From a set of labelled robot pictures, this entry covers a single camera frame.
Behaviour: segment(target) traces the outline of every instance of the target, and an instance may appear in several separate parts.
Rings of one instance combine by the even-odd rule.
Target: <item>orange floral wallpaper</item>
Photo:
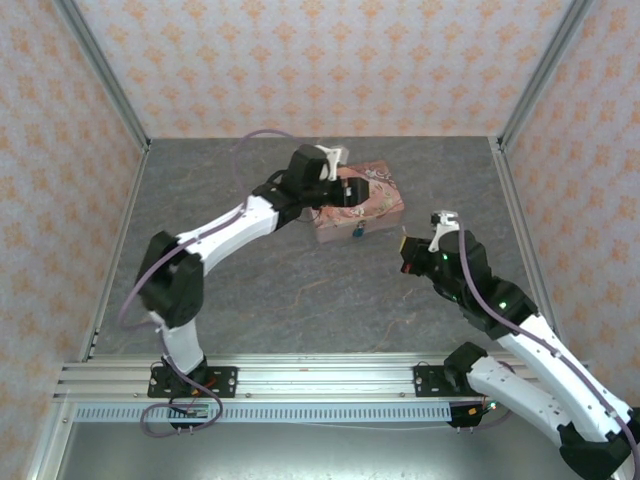
[[[640,405],[640,3],[594,3],[509,157],[571,348]]]
[[[140,154],[51,0],[2,2],[0,25],[0,465],[22,479]]]
[[[497,135],[570,0],[80,0],[151,137]]]

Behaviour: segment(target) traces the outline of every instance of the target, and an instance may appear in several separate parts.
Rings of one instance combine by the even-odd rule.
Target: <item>enclosure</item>
[[[473,437],[382,413],[343,429],[225,421],[166,442],[139,417],[83,419],[149,404],[157,336],[117,317],[153,235],[225,214],[302,143],[384,160],[404,217],[321,244],[303,216],[207,275],[199,340],[240,368],[230,409],[414,408],[411,367],[466,341],[536,382],[400,273],[403,236],[429,237],[439,209],[640,405],[640,5],[27,0],[0,19],[7,478],[578,478],[520,418]],[[296,138],[245,142],[238,184],[234,146],[265,128]],[[146,318],[134,302],[127,322]]]

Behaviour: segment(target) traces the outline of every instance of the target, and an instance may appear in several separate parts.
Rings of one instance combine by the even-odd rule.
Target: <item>pink patterned box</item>
[[[341,177],[362,177],[369,182],[369,199],[354,208],[325,207],[314,220],[319,242],[359,237],[398,225],[404,202],[386,162],[349,165],[338,169]]]

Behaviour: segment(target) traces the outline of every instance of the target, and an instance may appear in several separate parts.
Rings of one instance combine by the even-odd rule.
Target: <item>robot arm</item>
[[[606,479],[629,456],[630,449],[616,419],[583,381],[604,396],[619,418],[640,440],[640,409],[631,409],[605,389],[569,352],[535,304],[515,284],[493,275],[484,246],[464,232],[469,273],[480,296],[494,312],[526,332],[546,341],[553,355],[533,339],[499,323],[478,304],[466,282],[459,248],[455,212],[432,215],[433,239],[405,238],[401,246],[402,272],[426,275],[442,297],[455,302],[463,316],[479,330],[526,363],[552,395],[512,374],[481,348],[467,343],[445,362],[453,384],[466,383],[519,414],[560,447],[565,461],[583,478]],[[573,363],[577,375],[565,361]]]
[[[138,279],[168,251],[190,242],[140,290],[145,308],[162,331],[167,353],[183,374],[205,383],[207,362],[198,343],[196,315],[203,304],[203,279],[213,267],[250,241],[295,220],[305,208],[351,207],[369,198],[366,180],[338,177],[338,165],[347,154],[345,148],[302,145],[289,167],[254,189],[243,205],[177,237],[166,232],[153,237]],[[240,218],[228,224],[243,207]]]

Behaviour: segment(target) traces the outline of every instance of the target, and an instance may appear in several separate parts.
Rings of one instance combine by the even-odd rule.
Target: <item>patterned wallpaper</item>
[[[571,348],[640,405],[640,3],[594,3],[510,162]]]
[[[0,3],[0,465],[25,478],[139,158],[51,0]]]
[[[151,137],[497,135],[570,0],[79,0]]]

